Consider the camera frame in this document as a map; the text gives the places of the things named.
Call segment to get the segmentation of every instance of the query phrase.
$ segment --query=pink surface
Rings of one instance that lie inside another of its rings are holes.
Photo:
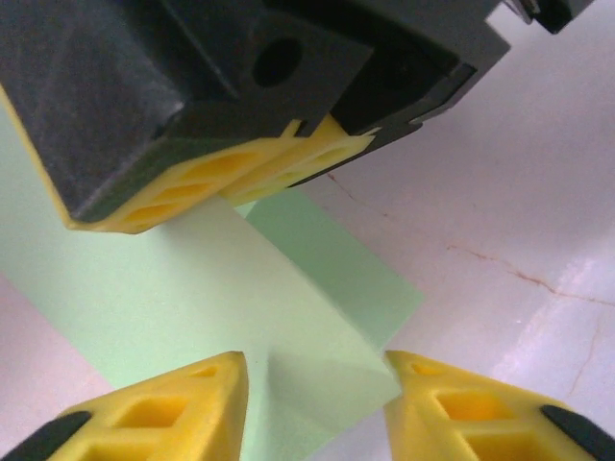
[[[0,454],[68,406],[110,389],[0,276]]]

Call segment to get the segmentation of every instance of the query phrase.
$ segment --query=rectangular cutout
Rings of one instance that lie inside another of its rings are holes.
[[[437,375],[442,375],[444,373],[439,368],[436,368],[432,365],[428,365],[426,363],[414,362],[412,363],[411,367],[414,373],[416,373],[417,375],[437,376]]]
[[[228,154],[223,157],[205,160],[203,163],[192,167],[182,176],[183,180],[200,181],[205,178],[217,178],[230,176],[237,171],[252,164],[258,157],[255,153]]]
[[[559,461],[527,432],[466,437],[479,461]]]
[[[131,444],[108,444],[90,447],[78,461],[147,461],[152,447]]]
[[[126,216],[124,221],[128,223],[149,222],[160,219],[161,217],[171,213],[175,209],[175,205],[154,205],[139,208]]]
[[[199,372],[193,373],[192,377],[214,377],[215,374],[218,373],[218,369],[215,367],[209,367],[205,370],[201,370]]]
[[[154,199],[154,201],[167,202],[188,199],[197,195],[204,194],[209,189],[211,189],[211,184],[206,182],[202,184],[178,185],[177,187],[169,187],[168,189],[163,190],[156,197],[156,199]]]
[[[182,415],[186,405],[184,398],[152,397],[131,406],[114,426],[170,427]]]
[[[452,420],[492,421],[513,418],[510,409],[488,392],[460,391],[439,394],[436,398]]]

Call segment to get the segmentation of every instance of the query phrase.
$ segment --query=white surface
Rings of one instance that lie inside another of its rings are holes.
[[[556,37],[493,21],[513,50],[458,106],[305,190],[425,293],[391,348],[615,433],[615,2]],[[108,386],[4,281],[0,304],[3,452]],[[381,415],[312,459],[389,459]]]

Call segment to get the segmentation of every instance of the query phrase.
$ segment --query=black rubber pad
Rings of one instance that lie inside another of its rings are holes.
[[[54,454],[82,425],[91,413],[78,411],[50,421],[15,447],[0,461],[45,461]]]
[[[615,439],[584,416],[554,405],[543,405],[540,411],[598,461],[615,460]]]

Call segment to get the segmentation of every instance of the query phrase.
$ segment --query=circular hole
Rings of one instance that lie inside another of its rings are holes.
[[[254,80],[260,86],[275,86],[288,79],[295,71],[303,49],[294,38],[281,38],[269,44],[254,65]]]

